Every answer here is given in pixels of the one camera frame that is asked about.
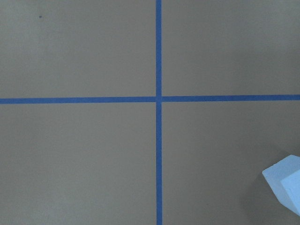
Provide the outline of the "light blue foam block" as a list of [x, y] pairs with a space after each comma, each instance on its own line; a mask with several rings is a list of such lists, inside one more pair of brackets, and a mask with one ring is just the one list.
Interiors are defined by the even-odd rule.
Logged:
[[300, 157], [289, 155], [262, 171], [277, 200], [300, 214]]

